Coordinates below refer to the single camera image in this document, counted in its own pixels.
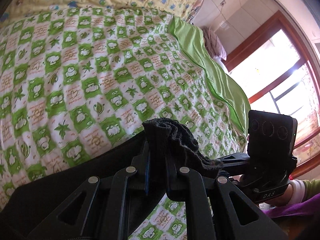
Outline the person's right hand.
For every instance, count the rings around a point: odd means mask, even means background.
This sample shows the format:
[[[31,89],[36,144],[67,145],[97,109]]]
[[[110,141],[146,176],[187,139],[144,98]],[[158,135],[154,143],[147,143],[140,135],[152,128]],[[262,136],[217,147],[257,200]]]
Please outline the person's right hand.
[[[292,198],[292,195],[293,195],[293,186],[289,184],[287,189],[281,196],[268,200],[266,201],[266,203],[276,207],[285,206],[289,203],[290,199]]]

